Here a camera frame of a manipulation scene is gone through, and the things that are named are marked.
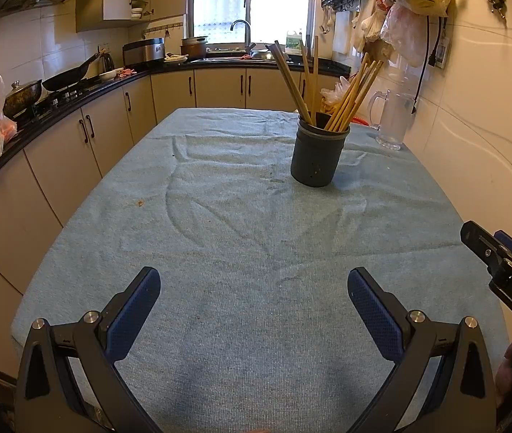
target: black cable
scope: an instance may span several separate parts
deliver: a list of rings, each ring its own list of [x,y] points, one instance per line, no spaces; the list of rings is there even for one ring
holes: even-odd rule
[[[434,44],[433,53],[431,53],[430,57],[428,57],[428,64],[431,67],[436,66],[436,51],[438,49],[438,43],[440,42],[440,33],[442,32],[441,22],[442,22],[442,18],[439,16],[438,17],[438,36],[437,36],[437,41]]]
[[[430,44],[430,21],[428,16],[426,17],[426,55],[424,56],[424,63],[422,64],[422,73],[420,74],[420,79],[418,80],[418,88],[416,89],[416,96],[414,97],[414,105],[412,107],[412,113],[416,112],[416,101],[418,100],[418,95],[420,94],[420,86],[422,84],[422,78],[424,78],[424,71],[426,70],[426,61],[428,60],[428,45]]]

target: silver bolt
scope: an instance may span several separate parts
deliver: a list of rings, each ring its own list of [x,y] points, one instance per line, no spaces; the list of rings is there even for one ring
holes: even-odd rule
[[[413,322],[424,322],[426,316],[422,311],[411,311],[410,318],[413,320]]]
[[[97,311],[89,311],[84,314],[84,322],[87,322],[88,324],[93,324],[98,320],[98,317],[100,316],[100,313]]]
[[[464,318],[464,323],[470,327],[471,329],[474,329],[477,325],[478,325],[478,322],[476,321],[475,318],[473,318],[472,316],[467,316]]]
[[[32,322],[32,328],[34,329],[41,329],[44,326],[44,320],[42,318],[36,319],[34,322]]]

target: dark gray container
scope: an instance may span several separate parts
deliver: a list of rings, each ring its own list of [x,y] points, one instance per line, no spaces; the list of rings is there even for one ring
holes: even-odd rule
[[[344,132],[323,130],[330,116],[318,112],[316,125],[308,125],[300,117],[290,173],[298,182],[309,187],[323,187],[332,182],[340,153],[350,127]]]

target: chrome faucet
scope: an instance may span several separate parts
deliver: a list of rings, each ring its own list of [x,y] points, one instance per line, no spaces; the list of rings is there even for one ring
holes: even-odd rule
[[[248,21],[246,21],[246,20],[243,20],[243,19],[237,19],[237,20],[235,20],[232,23],[232,26],[230,26],[230,30],[233,31],[234,30],[234,26],[236,26],[236,24],[238,24],[239,22],[243,22],[244,25],[246,26],[246,36],[244,38],[244,47],[246,49],[246,52],[250,53],[250,51],[254,47],[256,47],[256,44],[251,44],[252,28],[250,27],[250,23]]]

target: table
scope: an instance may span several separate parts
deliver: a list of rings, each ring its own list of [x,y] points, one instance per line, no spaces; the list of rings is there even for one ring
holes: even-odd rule
[[[345,432],[392,367],[347,294],[349,270],[365,266],[408,309],[474,315],[495,369],[507,338],[489,275],[416,157],[352,125],[332,184],[308,188],[290,176],[296,124],[244,109],[166,118],[59,235],[15,317],[16,342],[37,317],[101,310],[152,266],[162,293],[116,366],[166,433]]]

